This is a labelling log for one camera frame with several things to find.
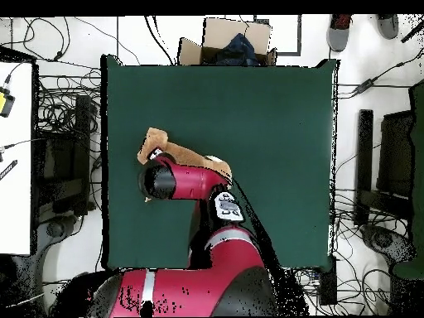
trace tangled wires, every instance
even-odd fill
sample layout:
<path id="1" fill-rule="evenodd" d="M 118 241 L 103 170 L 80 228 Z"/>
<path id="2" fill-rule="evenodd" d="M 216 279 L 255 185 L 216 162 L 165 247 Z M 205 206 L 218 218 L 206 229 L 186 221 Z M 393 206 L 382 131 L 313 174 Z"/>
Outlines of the tangled wires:
<path id="1" fill-rule="evenodd" d="M 381 287 L 372 289 L 366 280 L 371 273 L 380 273 L 383 274 L 383 277 L 390 277 L 391 279 L 393 277 L 388 272 L 378 268 L 364 271 L 362 278 L 359 277 L 358 268 L 350 261 L 350 258 L 354 255 L 354 245 L 352 245 L 354 242 L 351 244 L 350 241 L 354 239 L 356 243 L 362 243 L 359 227 L 353 226 L 354 211 L 349 209 L 349 206 L 353 206 L 355 203 L 349 197 L 341 194 L 336 194 L 335 198 L 336 206 L 339 208 L 336 207 L 335 209 L 334 247 L 331 253 L 337 259 L 338 271 L 347 273 L 345 269 L 341 269 L 341 266 L 347 263 L 347 270 L 350 275 L 353 274 L 353 277 L 351 279 L 337 277 L 337 292 L 342 294 L 343 297 L 339 297 L 335 305 L 320 306 L 318 302 L 321 293 L 320 270 L 317 268 L 297 269 L 295 270 L 296 279 L 302 286 L 306 300 L 310 303 L 310 306 L 314 307 L 316 314 L 324 316 L 378 315 L 383 311 L 381 306 L 378 306 L 381 302 L 392 311 L 393 304 L 389 298 L 390 291 L 385 291 Z M 369 224 L 385 226 L 391 222 L 395 229 L 401 224 L 405 231 L 404 235 L 406 235 L 407 225 L 401 219 L 380 211 L 370 210 L 369 212 L 371 214 Z M 340 244 L 342 243 L 345 244 L 345 248 L 350 248 L 350 254 L 340 252 Z"/>
<path id="2" fill-rule="evenodd" d="M 99 134 L 99 78 L 100 75 L 96 70 L 91 70 L 87 75 L 80 77 L 41 76 L 38 131 L 65 133 L 79 140 L 90 137 L 92 134 Z M 47 88 L 45 80 L 55 80 L 56 88 Z M 75 101 L 80 95 L 87 95 L 91 98 L 90 135 L 75 126 Z M 90 151 L 99 152 L 93 148 L 90 148 Z"/>

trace black monitor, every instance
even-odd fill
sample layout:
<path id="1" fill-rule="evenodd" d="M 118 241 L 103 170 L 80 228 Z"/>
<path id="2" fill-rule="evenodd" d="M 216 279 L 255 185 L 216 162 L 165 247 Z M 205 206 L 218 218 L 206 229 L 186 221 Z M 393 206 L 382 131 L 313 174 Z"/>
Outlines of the black monitor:
<path id="1" fill-rule="evenodd" d="M 54 213 L 72 210 L 88 214 L 91 98 L 78 96 L 74 130 L 39 131 L 36 148 L 36 191 L 38 205 L 52 203 Z"/>

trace brown stuffed animal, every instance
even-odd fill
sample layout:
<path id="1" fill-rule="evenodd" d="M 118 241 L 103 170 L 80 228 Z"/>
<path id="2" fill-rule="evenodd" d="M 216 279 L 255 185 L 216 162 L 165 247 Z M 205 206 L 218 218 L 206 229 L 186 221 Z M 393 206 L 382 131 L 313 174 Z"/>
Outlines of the brown stuffed animal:
<path id="1" fill-rule="evenodd" d="M 221 161 L 217 157 L 203 157 L 190 149 L 180 147 L 173 142 L 168 142 L 167 133 L 156 128 L 149 128 L 147 131 L 142 148 L 137 154 L 138 161 L 144 165 L 148 161 L 147 157 L 157 147 L 163 152 L 172 155 L 179 165 L 209 168 L 210 170 L 217 171 L 231 182 L 232 174 L 227 162 Z"/>

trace green mat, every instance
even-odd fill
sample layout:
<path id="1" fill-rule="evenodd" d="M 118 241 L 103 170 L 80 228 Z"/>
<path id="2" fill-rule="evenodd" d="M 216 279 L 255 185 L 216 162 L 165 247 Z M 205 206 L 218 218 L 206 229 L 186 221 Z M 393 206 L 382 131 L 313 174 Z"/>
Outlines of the green mat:
<path id="1" fill-rule="evenodd" d="M 146 204 L 137 187 L 149 127 L 230 164 L 283 267 L 326 265 L 334 68 L 136 67 L 109 56 L 108 266 L 187 263 L 194 202 Z"/>

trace shoe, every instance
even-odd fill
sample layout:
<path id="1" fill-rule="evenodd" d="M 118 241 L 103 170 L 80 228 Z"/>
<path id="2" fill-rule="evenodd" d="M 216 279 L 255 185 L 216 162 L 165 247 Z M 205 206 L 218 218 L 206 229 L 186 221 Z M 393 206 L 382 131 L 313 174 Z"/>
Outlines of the shoe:
<path id="1" fill-rule="evenodd" d="M 399 33 L 398 15 L 377 15 L 377 28 L 384 38 L 395 38 Z"/>
<path id="2" fill-rule="evenodd" d="M 341 52 L 349 39 L 349 26 L 352 15 L 331 15 L 327 31 L 327 43 L 332 51 Z"/>

